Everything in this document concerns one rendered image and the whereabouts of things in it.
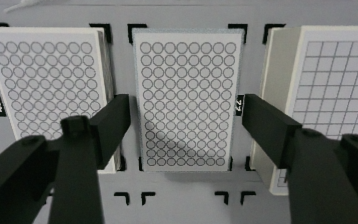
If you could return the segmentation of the white deep-well block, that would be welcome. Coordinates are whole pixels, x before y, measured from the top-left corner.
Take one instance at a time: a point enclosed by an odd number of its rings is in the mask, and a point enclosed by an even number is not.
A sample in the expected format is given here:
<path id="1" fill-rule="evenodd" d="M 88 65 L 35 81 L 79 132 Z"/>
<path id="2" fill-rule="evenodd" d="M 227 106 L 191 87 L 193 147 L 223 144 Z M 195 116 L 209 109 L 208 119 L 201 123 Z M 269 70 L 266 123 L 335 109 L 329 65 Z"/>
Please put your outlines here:
<path id="1" fill-rule="evenodd" d="M 270 28 L 259 97 L 328 138 L 358 134 L 358 26 Z M 286 169 L 254 138 L 249 167 L 273 195 L 288 195 Z"/>

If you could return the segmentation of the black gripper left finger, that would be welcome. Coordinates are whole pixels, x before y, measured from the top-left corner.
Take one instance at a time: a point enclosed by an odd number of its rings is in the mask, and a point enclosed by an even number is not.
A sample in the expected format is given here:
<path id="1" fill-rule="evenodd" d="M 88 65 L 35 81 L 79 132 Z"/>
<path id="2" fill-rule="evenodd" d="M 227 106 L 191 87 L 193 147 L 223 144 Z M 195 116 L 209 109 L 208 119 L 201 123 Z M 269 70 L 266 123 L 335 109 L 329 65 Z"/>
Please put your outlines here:
<path id="1" fill-rule="evenodd" d="M 28 135 L 12 143 L 0 153 L 0 224 L 33 224 L 53 186 L 47 224 L 105 224 L 97 170 L 130 125 L 129 94 L 118 94 L 90 119 L 61 119 L 57 139 Z"/>

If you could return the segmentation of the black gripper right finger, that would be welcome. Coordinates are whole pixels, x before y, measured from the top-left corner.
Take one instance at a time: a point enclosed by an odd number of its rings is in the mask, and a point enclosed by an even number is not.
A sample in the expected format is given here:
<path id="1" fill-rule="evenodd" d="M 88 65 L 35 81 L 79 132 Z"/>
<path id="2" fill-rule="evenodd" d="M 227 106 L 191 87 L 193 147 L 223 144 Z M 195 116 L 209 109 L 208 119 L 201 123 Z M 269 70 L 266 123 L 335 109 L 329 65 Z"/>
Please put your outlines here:
<path id="1" fill-rule="evenodd" d="M 358 224 L 358 134 L 327 138 L 256 94 L 245 94 L 242 125 L 287 169 L 291 224 Z"/>

